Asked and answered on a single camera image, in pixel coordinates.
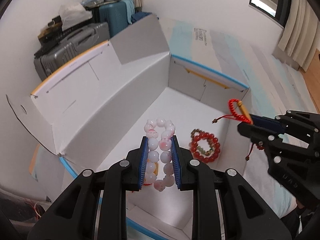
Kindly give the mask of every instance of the box flap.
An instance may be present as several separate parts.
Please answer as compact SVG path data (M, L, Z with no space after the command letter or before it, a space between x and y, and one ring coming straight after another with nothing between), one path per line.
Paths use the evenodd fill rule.
M149 15L124 29L110 42L121 64L169 51L167 40L155 15Z
M51 125L37 110L30 97L10 97L7 101L17 119L27 131L51 153L57 154L53 141Z

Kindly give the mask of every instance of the silver screw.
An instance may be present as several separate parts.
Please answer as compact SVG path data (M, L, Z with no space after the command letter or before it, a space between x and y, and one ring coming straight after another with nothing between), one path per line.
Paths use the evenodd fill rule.
M237 175L237 172L236 172L234 169L229 169L229 170L227 171L227 173L228 173L230 176L232 176L232 177L234 177L234 176Z
M91 174L92 174L92 171L91 171L91 170L85 170L85 171L82 172L82 175L83 175L84 177L89 177L89 176L91 176Z
M190 164L192 165L192 166L198 166L199 164L200 164L200 162L198 161L198 160L191 160L190 161Z
M280 156L274 157L274 158L273 158L273 162L274 162L275 164L280 163L280 162L281 162L281 157L280 157Z
M127 160L120 161L120 166L121 167L126 167L128 165L129 165L129 161L127 161Z

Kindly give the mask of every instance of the suitcase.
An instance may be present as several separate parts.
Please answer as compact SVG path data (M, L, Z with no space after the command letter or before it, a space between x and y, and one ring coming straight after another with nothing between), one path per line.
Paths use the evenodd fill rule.
M90 49L91 47L110 39L108 23L91 23L61 40L49 53L34 59L36 71L45 80L59 67Z
M127 6L119 1L99 7L100 22L108 22L110 38L128 27Z

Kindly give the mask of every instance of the striped bed sheet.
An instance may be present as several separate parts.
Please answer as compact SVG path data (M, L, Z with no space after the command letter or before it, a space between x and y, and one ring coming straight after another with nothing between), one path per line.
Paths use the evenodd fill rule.
M197 62L247 85L251 90L251 113L274 118L286 110L316 113L301 73L282 64L272 55L247 41L189 23L161 18L161 27L175 57ZM305 147L288 135L284 142ZM268 175L264 153L254 149L244 170L244 178L279 216L296 207L295 198Z

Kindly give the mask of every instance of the white box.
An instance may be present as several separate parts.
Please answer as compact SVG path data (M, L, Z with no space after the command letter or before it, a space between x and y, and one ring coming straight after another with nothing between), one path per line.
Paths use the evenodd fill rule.
M171 59L157 19L149 16L64 65L31 96L7 98L24 127L78 171L108 169L125 158L140 147L147 119L162 116L176 125L184 148L193 129L213 132L221 153L209 166L242 174L249 140L237 133L238 122L212 120L228 114L231 98L243 99L250 111L250 91L198 70L191 62ZM162 168L159 162L159 179ZM149 186L127 195L127 216L140 229L169 239L191 238L192 192L174 185L160 193Z

